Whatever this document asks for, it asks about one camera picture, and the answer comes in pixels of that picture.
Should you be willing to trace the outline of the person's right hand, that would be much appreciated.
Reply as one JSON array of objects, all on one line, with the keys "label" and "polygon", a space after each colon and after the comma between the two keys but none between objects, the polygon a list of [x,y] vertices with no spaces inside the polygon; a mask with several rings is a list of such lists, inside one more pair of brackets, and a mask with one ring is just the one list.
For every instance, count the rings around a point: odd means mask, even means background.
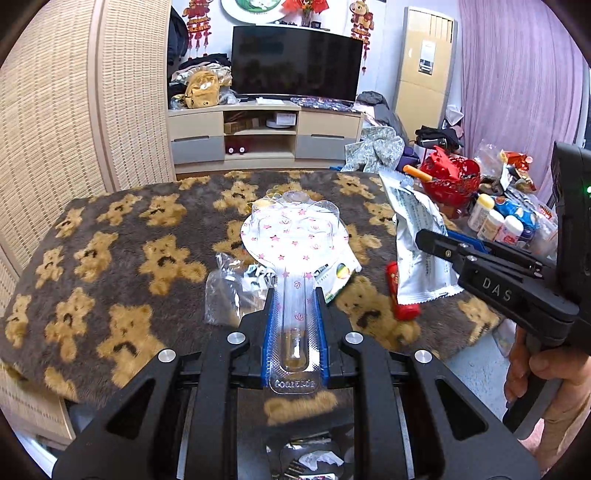
[{"label": "person's right hand", "polygon": [[504,384],[508,402],[514,402],[526,393],[531,375],[547,381],[562,381],[552,403],[558,412],[578,407],[590,395],[590,356],[580,349],[561,347],[531,354],[526,345],[526,331],[518,327],[509,361]]}]

